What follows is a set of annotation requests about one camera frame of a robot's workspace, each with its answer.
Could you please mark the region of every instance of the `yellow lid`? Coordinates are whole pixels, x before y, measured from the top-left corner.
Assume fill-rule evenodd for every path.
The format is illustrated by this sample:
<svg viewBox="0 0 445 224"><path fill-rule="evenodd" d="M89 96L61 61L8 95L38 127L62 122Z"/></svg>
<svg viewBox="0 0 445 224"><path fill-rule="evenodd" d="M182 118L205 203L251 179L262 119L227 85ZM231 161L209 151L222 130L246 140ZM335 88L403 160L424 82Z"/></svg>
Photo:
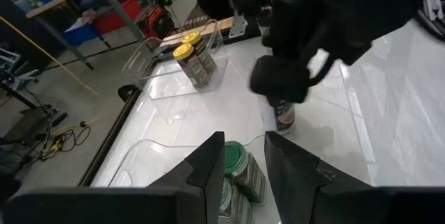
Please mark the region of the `yellow lid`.
<svg viewBox="0 0 445 224"><path fill-rule="evenodd" d="M187 57L189 57L193 53L193 46L190 43L182 44L181 46L177 47L175 51L173 52L173 57L175 57L176 60L182 60Z"/></svg>
<svg viewBox="0 0 445 224"><path fill-rule="evenodd" d="M189 33L188 35L184 36L184 39L182 39L182 43L190 43L190 44L195 44L196 42L198 42L199 40L201 40L201 35L198 31L194 31Z"/></svg>

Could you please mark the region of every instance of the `white tabletop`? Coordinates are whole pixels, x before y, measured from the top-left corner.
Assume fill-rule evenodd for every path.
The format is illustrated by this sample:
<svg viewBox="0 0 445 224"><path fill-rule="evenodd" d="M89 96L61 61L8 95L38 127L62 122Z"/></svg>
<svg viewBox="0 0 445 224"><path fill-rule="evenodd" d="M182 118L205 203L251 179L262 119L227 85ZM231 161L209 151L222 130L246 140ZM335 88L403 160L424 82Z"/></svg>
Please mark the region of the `white tabletop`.
<svg viewBox="0 0 445 224"><path fill-rule="evenodd" d="M244 89L229 94L223 86L213 100L219 104L227 100L251 102L220 105L230 113L236 112L238 120L221 121L218 115L227 112L203 100L198 111L207 113L204 127L203 119L194 117L169 125L143 92L93 186L108 186L127 150L139 140L199 145L214 131L224 131L227 141L249 143L264 133L257 96L248 91L247 80L255 59L267 51L259 38L225 48L229 65L223 82L240 83L238 88ZM319 51L311 68L319 68L325 57ZM443 185L444 68L445 45L409 23L376 40L352 67L337 62L325 80L311 90L307 101L296 105L296 127L285 137L375 186ZM212 124L214 117L218 120Z"/></svg>

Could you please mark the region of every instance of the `red box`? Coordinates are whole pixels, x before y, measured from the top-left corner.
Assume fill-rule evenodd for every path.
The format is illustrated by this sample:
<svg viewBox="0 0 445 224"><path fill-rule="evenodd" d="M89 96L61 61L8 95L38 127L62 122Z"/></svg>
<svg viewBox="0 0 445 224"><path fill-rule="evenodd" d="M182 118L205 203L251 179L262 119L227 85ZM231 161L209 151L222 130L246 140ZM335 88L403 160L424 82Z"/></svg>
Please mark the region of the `red box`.
<svg viewBox="0 0 445 224"><path fill-rule="evenodd" d="M122 7L132 20L135 20L142 11L142 7L138 0L127 0L122 4ZM126 26L122 18L119 17L116 12L96 18L94 25L101 34L109 33Z"/></svg>

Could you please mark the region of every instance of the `yellow cable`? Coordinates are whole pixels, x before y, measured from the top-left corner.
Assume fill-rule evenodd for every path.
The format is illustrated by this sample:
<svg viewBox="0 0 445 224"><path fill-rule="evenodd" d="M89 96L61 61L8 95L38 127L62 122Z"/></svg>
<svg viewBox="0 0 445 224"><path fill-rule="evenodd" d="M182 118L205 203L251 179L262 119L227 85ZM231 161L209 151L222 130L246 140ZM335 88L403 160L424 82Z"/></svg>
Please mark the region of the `yellow cable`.
<svg viewBox="0 0 445 224"><path fill-rule="evenodd" d="M28 42L30 42L32 45L34 45L34 47L37 47L41 52L43 52L43 54L46 54L48 57L50 57L50 59L52 61L54 61L55 63L57 63L57 65L59 65L61 68L63 68L69 75L71 75L74 79L76 79L76 81L78 81L84 88L86 88L87 90L89 90L90 92L92 92L96 97L97 100L99 102L99 104L101 105L101 111L99 112L98 116L91 120L90 122L87 122L87 125L91 125L92 123L98 121L103 113L104 113L104 104L102 103L101 97L99 96L99 94L94 91L91 87L87 86L86 84L84 84L84 82L82 82L82 80L80 80L75 74L73 74L69 69L67 69L60 61L57 61L56 58L54 58L51 54L49 54L47 51L45 51L42 47L40 47L39 45L37 45L37 43L35 43L34 41L32 41L32 39L28 38L28 36L26 36L25 34L23 34L18 28L16 28L14 25L12 25L8 20L6 20L5 18L3 18L2 16L0 16L0 20L2 20L3 22L5 22L10 28L14 29L14 31L16 31L18 34L20 34L23 38L25 38L26 40L28 40ZM68 127L63 127L62 129L59 129L57 131L55 131L53 133L53 135L57 135L63 131L66 131L68 129L75 129L77 127L80 127L79 125L71 125Z"/></svg>

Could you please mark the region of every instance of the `concrete floor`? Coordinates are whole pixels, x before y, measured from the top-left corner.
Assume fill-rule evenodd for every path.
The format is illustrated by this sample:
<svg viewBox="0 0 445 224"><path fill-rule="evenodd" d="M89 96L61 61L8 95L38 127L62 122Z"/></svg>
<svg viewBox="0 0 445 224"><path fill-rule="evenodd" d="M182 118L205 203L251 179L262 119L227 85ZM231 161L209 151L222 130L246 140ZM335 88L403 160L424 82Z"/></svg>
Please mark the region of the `concrete floor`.
<svg viewBox="0 0 445 224"><path fill-rule="evenodd" d="M174 0L172 9L179 23L183 24L187 20L195 5L196 0ZM136 40L126 28L108 33L104 38L112 47ZM91 126L91 134L83 145L75 147L70 152L58 153L45 162L32 165L23 176L23 185L19 193L51 186L76 186L79 183L124 106L124 102L118 97L118 88L131 83L131 79L128 75L121 74L121 69L137 47L138 43L89 58L88 61L95 68L94 70L89 70L80 61L66 66L86 85L95 90L100 95L100 99L97 99L60 67L45 71L38 77L39 83L30 83L27 86L35 94L55 97L67 105L69 116L57 126L57 129L77 125L82 120L89 121L96 118L100 114L101 105L105 110L101 118ZM84 55L105 49L100 40L91 40L79 47L79 51ZM66 52L60 56L59 61L64 63L74 59L72 53ZM3 103L5 99L0 95L0 103ZM63 108L62 104L51 103ZM0 108L2 117L0 136L20 119L19 112L24 109L26 106L15 98L10 99Z"/></svg>

